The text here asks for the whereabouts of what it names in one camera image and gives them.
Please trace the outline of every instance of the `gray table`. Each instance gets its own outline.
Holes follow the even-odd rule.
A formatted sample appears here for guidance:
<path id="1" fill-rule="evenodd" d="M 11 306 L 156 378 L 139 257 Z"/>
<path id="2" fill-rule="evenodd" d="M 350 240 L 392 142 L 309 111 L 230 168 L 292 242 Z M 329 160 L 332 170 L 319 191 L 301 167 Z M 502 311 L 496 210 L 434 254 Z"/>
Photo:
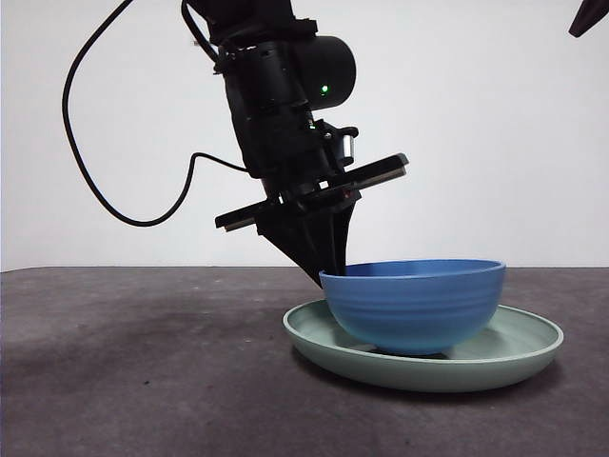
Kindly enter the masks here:
<path id="1" fill-rule="evenodd" d="M 502 302 L 565 343 L 534 378 L 470 394 L 310 364 L 281 319 L 321 296 L 296 268 L 5 273 L 3 455 L 609 455 L 609 268 L 509 270 Z"/>

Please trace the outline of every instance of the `green plate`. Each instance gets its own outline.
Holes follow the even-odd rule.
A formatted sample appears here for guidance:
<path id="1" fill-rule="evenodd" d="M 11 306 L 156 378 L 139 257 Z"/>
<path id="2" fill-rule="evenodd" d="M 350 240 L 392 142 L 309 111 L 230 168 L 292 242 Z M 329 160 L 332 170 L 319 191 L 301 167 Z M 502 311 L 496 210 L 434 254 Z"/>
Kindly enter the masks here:
<path id="1" fill-rule="evenodd" d="M 499 306 L 486 328 L 444 354 L 428 358 L 385 355 L 346 333 L 325 300 L 284 316 L 294 346 L 313 363 L 375 386 L 420 392 L 469 392 L 509 386 L 547 367 L 563 334 L 531 312 Z"/>

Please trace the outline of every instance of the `cable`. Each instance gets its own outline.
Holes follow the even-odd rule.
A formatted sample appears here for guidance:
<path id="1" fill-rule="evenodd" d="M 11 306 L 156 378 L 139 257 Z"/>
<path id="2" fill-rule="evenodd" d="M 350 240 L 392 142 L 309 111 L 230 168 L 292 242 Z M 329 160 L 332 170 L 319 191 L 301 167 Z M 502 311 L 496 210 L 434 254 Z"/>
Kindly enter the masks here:
<path id="1" fill-rule="evenodd" d="M 197 27 L 197 23 L 194 22 L 194 19 L 190 15 L 190 11 L 188 10 L 188 2 L 187 0 L 182 0 L 182 17 L 184 18 L 184 22 L 187 23 L 190 32 L 194 36 L 199 46 L 206 52 L 211 60 L 218 62 L 218 53 L 215 49 L 209 44 L 206 38 L 201 33 L 201 30 Z"/>
<path id="2" fill-rule="evenodd" d="M 214 162 L 222 164 L 226 167 L 230 167 L 232 169 L 236 169 L 238 171 L 247 172 L 247 170 L 244 169 L 243 167 L 239 167 L 239 166 L 230 164 L 222 159 L 214 157 L 213 155 L 205 154 L 202 152 L 195 152 L 190 157 L 190 164 L 188 166 L 187 179 L 184 182 L 184 187 L 182 189 L 182 192 L 180 193 L 180 196 L 178 197 L 176 202 L 173 204 L 173 206 L 165 214 L 163 214 L 162 216 L 160 216 L 156 219 L 150 220 L 150 221 L 138 221 L 138 220 L 126 217 L 125 215 L 120 213 L 117 209 L 115 209 L 110 204 L 110 202 L 108 200 L 106 200 L 104 195 L 102 195 L 102 192 L 97 188 L 97 186 L 95 186 L 95 183 L 93 182 L 91 176 L 88 174 L 87 167 L 85 166 L 85 163 L 83 162 L 83 158 L 81 157 L 80 151 L 78 149 L 78 145 L 76 144 L 76 140 L 74 138 L 74 133 L 72 131 L 71 122 L 69 120 L 69 94 L 71 91 L 72 82 L 74 80 L 74 75 L 76 74 L 78 67 L 80 66 L 80 64 L 83 61 L 83 59 L 85 58 L 85 56 L 87 55 L 90 48 L 97 41 L 97 39 L 106 31 L 106 29 L 110 26 L 110 24 L 112 24 L 112 22 L 114 22 L 114 20 L 129 6 L 129 4 L 132 1 L 133 0 L 125 0 L 123 3 L 121 3 L 116 8 L 116 10 L 114 10 L 110 14 L 108 19 L 106 19 L 106 21 L 104 21 L 102 23 L 102 25 L 91 35 L 89 40 L 85 43 L 85 45 L 76 55 L 76 58 L 74 59 L 74 62 L 72 62 L 72 65 L 69 69 L 68 77 L 66 79 L 66 84 L 64 85 L 64 93 L 62 96 L 62 114 L 64 117 L 64 127 L 66 128 L 66 134 L 68 136 L 69 145 L 74 154 L 74 159 L 76 159 L 76 163 L 78 164 L 78 169 L 83 174 L 85 181 L 87 181 L 88 187 L 91 189 L 91 191 L 93 192 L 93 194 L 95 195 L 97 200 L 102 204 L 102 206 L 110 214 L 112 214 L 114 217 L 116 217 L 117 219 L 119 219 L 120 221 L 122 221 L 126 224 L 129 224 L 129 225 L 135 226 L 135 227 L 153 227 L 153 226 L 158 226 L 159 224 L 162 224 L 163 222 L 165 222 L 169 217 L 171 217 L 175 213 L 175 211 L 178 210 L 178 208 L 184 202 L 184 200 L 188 194 L 188 190 L 190 189 L 190 183 L 192 181 L 192 175 L 194 172 L 194 164 L 195 164 L 197 157 L 205 157 L 206 159 L 210 159 Z"/>

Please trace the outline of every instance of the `white backdrop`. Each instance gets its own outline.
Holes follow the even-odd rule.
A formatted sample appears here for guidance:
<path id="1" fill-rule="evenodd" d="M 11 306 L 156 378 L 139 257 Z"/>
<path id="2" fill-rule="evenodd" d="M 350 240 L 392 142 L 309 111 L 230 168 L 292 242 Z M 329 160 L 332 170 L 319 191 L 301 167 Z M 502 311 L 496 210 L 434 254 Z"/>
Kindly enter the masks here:
<path id="1" fill-rule="evenodd" d="M 260 184 L 201 160 L 181 210 L 132 228 L 96 202 L 61 120 L 69 64 L 118 0 L 5 0 L 2 270 L 39 266 L 268 266 L 290 261 L 216 215 Z M 91 174 L 131 217 L 164 212 L 194 150 L 240 161 L 223 81 L 179 1 L 136 0 L 93 49 L 72 95 Z M 317 113 L 355 125 L 357 164 L 395 152 L 408 176 L 368 189 L 349 262 L 486 257 L 609 266 L 609 18 L 567 34 L 580 0 L 293 0 L 346 41 L 358 82 Z"/>

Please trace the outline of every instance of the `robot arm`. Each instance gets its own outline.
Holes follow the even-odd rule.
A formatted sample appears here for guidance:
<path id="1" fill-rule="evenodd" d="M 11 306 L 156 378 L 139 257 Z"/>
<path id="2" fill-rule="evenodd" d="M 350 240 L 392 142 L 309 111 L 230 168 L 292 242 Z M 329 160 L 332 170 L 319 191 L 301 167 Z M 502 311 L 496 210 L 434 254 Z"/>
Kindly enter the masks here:
<path id="1" fill-rule="evenodd" d="M 194 161 L 207 157 L 260 179 L 263 202 L 216 218 L 226 230 L 255 224 L 263 235 L 299 265 L 318 285 L 319 272 L 344 274 L 351 214 L 360 190 L 405 174 L 403 154 L 345 170 L 353 163 L 354 127 L 337 129 L 312 111 L 336 107 L 355 85 L 355 59 L 339 38 L 317 36 L 317 24 L 296 19 L 290 0 L 183 0 L 188 27 L 226 83 L 232 124 L 246 169 L 208 154 L 190 160 L 184 189 L 163 216 L 130 219 L 117 211 L 93 183 L 69 121 L 69 93 L 74 75 L 90 47 L 132 2 L 124 0 L 93 33 L 68 74 L 62 111 L 69 143 L 79 169 L 100 203 L 115 217 L 136 227 L 166 221 L 184 201 Z M 203 16 L 208 43 L 188 6 Z M 609 12 L 609 0 L 584 0 L 570 29 L 581 36 Z"/>

